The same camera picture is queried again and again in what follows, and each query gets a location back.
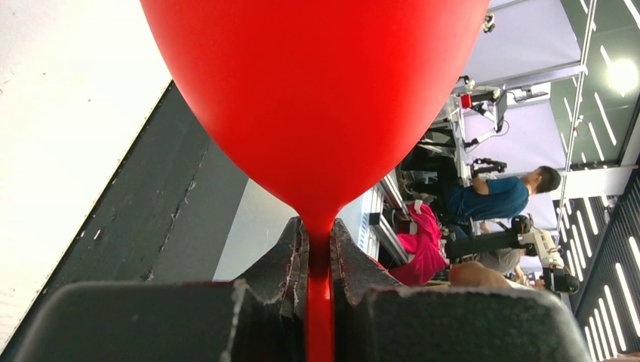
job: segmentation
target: metal pole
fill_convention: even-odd
[[[589,10],[586,13],[586,30],[584,34],[584,41],[582,44],[582,54],[580,55],[580,65],[586,66],[586,60],[589,55],[589,45],[591,44],[591,34],[593,33],[593,17],[595,15],[595,5],[598,0],[589,1]],[[567,146],[567,161],[565,163],[565,177],[562,178],[560,185],[560,207],[561,212],[558,215],[558,230],[562,227],[562,213],[564,213],[565,205],[565,189],[567,187],[567,177],[571,169],[571,158],[574,154],[574,143],[576,139],[576,132],[574,131],[577,126],[578,119],[580,119],[580,104],[582,103],[582,88],[584,85],[584,72],[578,75],[578,82],[576,86],[576,101],[574,103],[574,113],[571,115],[571,133],[569,135],[569,144]]]

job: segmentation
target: black hair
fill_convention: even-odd
[[[538,172],[540,172],[542,179],[536,187],[537,194],[545,194],[560,187],[562,177],[556,169],[549,166],[540,166],[538,167]]]

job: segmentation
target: pink cloth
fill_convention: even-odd
[[[389,273],[404,285],[424,285],[435,273],[447,267],[445,258],[440,254],[440,237],[442,236],[438,222],[431,208],[425,204],[416,212],[414,204],[409,205],[409,214],[417,224],[415,235],[398,234],[398,239],[407,253],[415,257],[408,264],[389,270]]]

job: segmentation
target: blue t-shirt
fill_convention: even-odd
[[[489,195],[480,195],[472,186],[456,186],[447,200],[449,213],[467,220],[508,219],[527,207],[529,189],[518,177],[488,179]]]

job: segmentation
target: robotic arm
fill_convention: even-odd
[[[580,284],[565,268],[565,261],[558,251],[557,246],[547,230],[531,227],[531,230],[522,234],[520,240],[525,247],[535,247],[540,263],[542,264],[545,288],[553,292],[575,293]]]
[[[507,107],[506,93],[501,87],[476,85],[468,75],[459,77],[458,81],[463,82],[466,94],[471,95],[469,108],[494,123],[490,131],[465,143],[464,146],[468,148],[483,143],[502,131]],[[493,112],[489,112],[485,108],[485,103],[493,105]]]
[[[575,293],[580,284],[565,268],[565,262],[551,233],[535,228],[531,216],[511,219],[511,227],[504,232],[477,235],[473,238],[453,238],[445,243],[447,258],[460,259],[473,253],[489,252],[505,248],[526,249],[528,255],[537,256],[543,267],[544,287],[552,292]]]

